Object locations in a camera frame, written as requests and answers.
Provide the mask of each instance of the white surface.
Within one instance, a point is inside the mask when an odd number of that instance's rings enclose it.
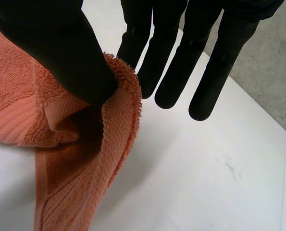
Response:
[[[117,53],[126,28],[119,1],[83,10],[101,47]],[[134,148],[90,231],[286,231],[286,132],[230,78],[212,116],[192,120],[207,61],[173,109],[144,101]],[[32,230],[34,174],[33,151],[0,146],[0,231]]]

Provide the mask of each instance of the robotic hand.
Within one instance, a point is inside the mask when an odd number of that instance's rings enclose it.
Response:
[[[175,43],[186,6],[184,34],[176,54],[155,94],[164,109],[175,105],[207,43],[221,10],[218,39],[189,106],[190,116],[207,119],[243,45],[259,21],[271,17],[284,0],[121,0],[127,31],[117,56],[135,68],[148,41],[151,14],[154,34],[138,72],[144,99],[150,97],[163,73]]]
[[[117,84],[81,11],[83,0],[0,0],[0,31],[70,93],[102,105]]]

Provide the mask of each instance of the fabric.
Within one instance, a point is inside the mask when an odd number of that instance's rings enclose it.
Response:
[[[87,231],[130,152],[140,87],[130,67],[105,58],[119,87],[98,108],[66,92],[0,33],[0,142],[35,147],[35,231]]]

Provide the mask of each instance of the terry cloth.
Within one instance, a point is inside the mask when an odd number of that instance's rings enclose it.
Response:
[[[130,152],[140,87],[129,66],[105,58],[118,88],[100,108],[66,92],[0,33],[0,142],[35,147],[35,231],[87,231]]]

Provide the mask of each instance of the gloved hand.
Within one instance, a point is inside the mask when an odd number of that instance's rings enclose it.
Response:
[[[0,31],[74,96],[102,105],[117,84],[81,11],[83,0],[0,0]]]
[[[171,108],[182,93],[207,43],[211,27],[222,8],[218,39],[189,106],[190,116],[207,119],[243,45],[259,21],[271,17],[283,0],[189,0],[184,34],[156,94],[156,104]],[[186,0],[121,0],[127,31],[117,56],[133,68],[148,41],[153,9],[154,34],[138,72],[143,98],[150,97],[163,73],[175,43]]]

